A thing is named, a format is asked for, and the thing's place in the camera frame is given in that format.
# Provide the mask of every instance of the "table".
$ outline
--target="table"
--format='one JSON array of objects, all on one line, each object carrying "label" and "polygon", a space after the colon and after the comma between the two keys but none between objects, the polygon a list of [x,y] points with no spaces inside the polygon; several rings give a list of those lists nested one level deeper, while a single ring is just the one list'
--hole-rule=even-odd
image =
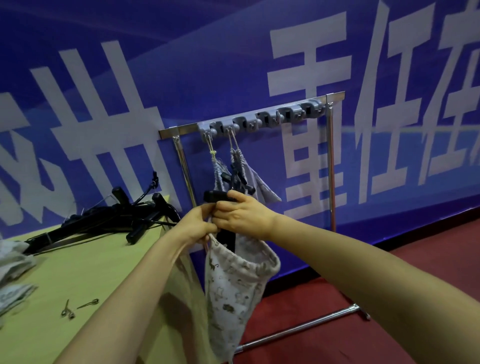
[{"label": "table", "polygon": [[[43,231],[17,237],[20,240]],[[125,233],[105,234],[38,255],[37,266],[16,283],[38,288],[4,318],[0,363],[52,363],[164,232],[149,229],[136,245]],[[76,310],[98,298],[98,305]],[[67,299],[76,318],[61,318]],[[138,363],[217,363],[208,343],[206,301],[190,256],[176,262],[152,316]]]}]

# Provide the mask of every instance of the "blue wall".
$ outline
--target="blue wall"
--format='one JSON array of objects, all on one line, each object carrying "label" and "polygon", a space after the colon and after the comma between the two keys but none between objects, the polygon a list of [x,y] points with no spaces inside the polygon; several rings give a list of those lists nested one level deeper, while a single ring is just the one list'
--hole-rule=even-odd
[{"label": "blue wall", "polygon": [[[0,232],[59,224],[112,186],[136,197],[152,168],[187,211],[158,129],[338,91],[339,232],[376,243],[479,206],[479,24],[478,0],[2,0]],[[272,209],[327,227],[322,135],[320,119],[237,140]],[[208,149],[183,144],[201,200]],[[304,266],[275,249],[280,275]]]}]

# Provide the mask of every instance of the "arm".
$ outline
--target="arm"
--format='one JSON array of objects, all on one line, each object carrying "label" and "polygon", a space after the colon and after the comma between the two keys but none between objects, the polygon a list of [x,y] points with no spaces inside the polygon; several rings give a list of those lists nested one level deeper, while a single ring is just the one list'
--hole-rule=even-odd
[{"label": "arm", "polygon": [[185,248],[217,231],[204,222],[214,206],[195,207],[158,239],[55,363],[134,363],[173,264]]},{"label": "arm", "polygon": [[213,222],[298,256],[367,311],[417,363],[478,363],[480,303],[374,246],[276,214],[235,191]]}]

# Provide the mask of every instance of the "black baseboard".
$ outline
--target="black baseboard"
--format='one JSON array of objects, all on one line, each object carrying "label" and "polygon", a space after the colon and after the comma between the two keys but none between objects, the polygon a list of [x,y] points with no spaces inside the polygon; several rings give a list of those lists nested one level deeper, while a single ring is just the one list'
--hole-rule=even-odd
[{"label": "black baseboard", "polygon": [[[471,221],[475,221],[479,218],[480,207],[472,208],[470,210],[461,212],[448,218],[433,222],[429,225],[425,225],[420,228],[394,236],[393,238],[386,239],[382,242],[375,244],[375,246],[382,250],[390,252],[401,246],[428,238],[429,236],[440,234],[441,232],[447,231],[449,229],[455,228]],[[264,297],[268,297],[272,294],[282,292],[302,283],[307,283],[312,279],[318,277],[320,277],[320,274],[315,272],[311,267],[297,270],[296,272],[290,273],[286,276],[268,282],[265,288]]]}]

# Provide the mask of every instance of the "metal stand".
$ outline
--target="metal stand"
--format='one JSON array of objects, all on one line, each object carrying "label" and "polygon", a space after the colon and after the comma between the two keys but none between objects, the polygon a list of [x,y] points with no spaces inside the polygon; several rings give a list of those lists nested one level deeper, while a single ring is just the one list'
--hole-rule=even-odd
[{"label": "metal stand", "polygon": [[[307,100],[301,100],[294,103],[283,104],[274,106],[272,108],[260,109],[255,111],[250,111],[244,114],[230,115],[227,117],[212,119],[208,121],[202,121],[199,123],[187,124],[182,126],[175,126],[160,130],[160,139],[172,138],[175,144],[175,149],[177,150],[180,164],[183,171],[183,177],[185,178],[185,183],[187,184],[187,189],[192,200],[193,206],[197,206],[195,201],[195,193],[193,190],[192,180],[190,178],[190,173],[187,165],[187,159],[185,153],[183,152],[183,147],[181,144],[180,136],[189,133],[198,133],[202,134],[204,139],[205,134],[208,135],[208,138],[212,138],[218,134],[226,135],[225,130],[230,128],[231,131],[235,132],[242,130],[240,124],[244,125],[244,130],[247,131],[256,131],[260,126],[265,126],[262,124],[262,120],[259,118],[264,117],[265,121],[270,121],[269,126],[274,124],[279,125],[284,122],[293,122],[307,119],[309,114],[308,110],[311,104],[309,102],[316,102],[324,105],[324,114],[326,116],[326,132],[327,132],[327,159],[328,159],[328,193],[329,193],[329,205],[330,205],[330,230],[336,231],[336,218],[335,218],[335,161],[334,161],[334,145],[333,145],[333,105],[335,102],[341,101],[345,98],[345,92],[337,92],[333,94],[327,94],[324,96],[314,97]],[[257,346],[263,345],[265,343],[271,342],[283,338],[288,335],[295,334],[312,328],[317,325],[321,325],[325,322],[335,320],[337,318],[350,315],[355,312],[362,312],[363,316],[370,320],[370,316],[362,311],[357,304],[353,304],[350,307],[347,307],[343,310],[333,312],[329,315],[322,316],[318,319],[306,322],[304,324],[295,326],[293,328],[288,328],[284,331],[277,332],[275,334],[263,337],[261,339],[248,342],[246,344],[240,345],[236,350],[235,354],[243,352],[248,349],[255,348]]]}]

